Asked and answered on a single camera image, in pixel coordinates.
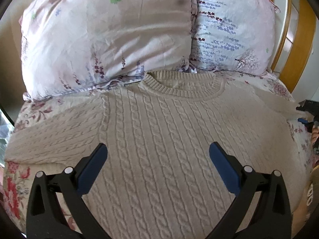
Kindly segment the person's right hand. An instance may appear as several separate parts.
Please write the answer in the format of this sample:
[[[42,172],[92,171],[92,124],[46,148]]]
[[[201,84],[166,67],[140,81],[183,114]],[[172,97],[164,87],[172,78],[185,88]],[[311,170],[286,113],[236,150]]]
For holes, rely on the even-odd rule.
[[[312,147],[314,148],[314,144],[317,141],[319,137],[319,130],[318,127],[316,127],[315,125],[312,127],[312,133],[311,133],[311,144]]]

